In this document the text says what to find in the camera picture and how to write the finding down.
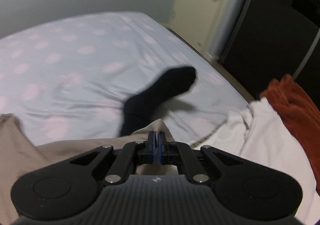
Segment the beige pants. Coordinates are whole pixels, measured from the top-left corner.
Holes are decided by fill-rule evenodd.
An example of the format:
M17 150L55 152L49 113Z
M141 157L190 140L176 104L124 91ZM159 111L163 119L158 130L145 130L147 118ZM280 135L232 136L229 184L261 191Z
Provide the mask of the beige pants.
M126 137L57 141L36 147L21 132L20 122L14 115L2 115L0 117L0 224L8 225L18 218L11 202L10 191L20 176L104 144L119 149L128 142L147 140L149 131L164 131L167 141L173 141L164 122L158 119ZM143 174L152 172L166 174L172 172L172 169L152 165L138 170L138 173Z

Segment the black cabinet door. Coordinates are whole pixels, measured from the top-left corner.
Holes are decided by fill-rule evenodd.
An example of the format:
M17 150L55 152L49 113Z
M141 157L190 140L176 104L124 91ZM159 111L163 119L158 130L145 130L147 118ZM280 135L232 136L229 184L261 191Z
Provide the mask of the black cabinet door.
M306 16L304 1L251 0L223 66L254 97L272 78L293 74L319 27Z
M298 75L296 82L320 109L320 42L316 45L313 54Z

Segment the mattress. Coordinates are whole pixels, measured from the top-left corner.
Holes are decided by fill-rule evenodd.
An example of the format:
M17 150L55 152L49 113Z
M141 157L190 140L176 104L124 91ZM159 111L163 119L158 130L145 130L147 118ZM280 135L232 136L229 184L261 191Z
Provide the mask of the mattress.
M143 13L82 15L0 40L0 112L35 145L117 137L123 102L168 67L192 65L192 89L159 109L175 140L209 135L244 98L195 51Z

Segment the white cloth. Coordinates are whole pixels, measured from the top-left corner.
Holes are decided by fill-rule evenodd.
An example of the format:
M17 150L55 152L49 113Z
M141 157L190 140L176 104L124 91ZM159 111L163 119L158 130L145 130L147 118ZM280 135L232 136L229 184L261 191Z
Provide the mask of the white cloth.
M230 112L225 124L196 149L203 145L292 176L303 190L295 217L306 225L314 225L320 219L320 197L309 160L266 98L252 102L242 112Z

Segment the blue component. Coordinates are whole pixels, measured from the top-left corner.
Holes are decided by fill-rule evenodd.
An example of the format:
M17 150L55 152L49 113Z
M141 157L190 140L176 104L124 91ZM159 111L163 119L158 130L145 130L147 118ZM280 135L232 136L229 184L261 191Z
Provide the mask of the blue component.
M156 162L157 162L156 132L153 132L153 138L152 138L152 160L153 160L153 163L156 163Z
M158 135L158 163L162 164L162 137L163 137L164 133L161 132Z

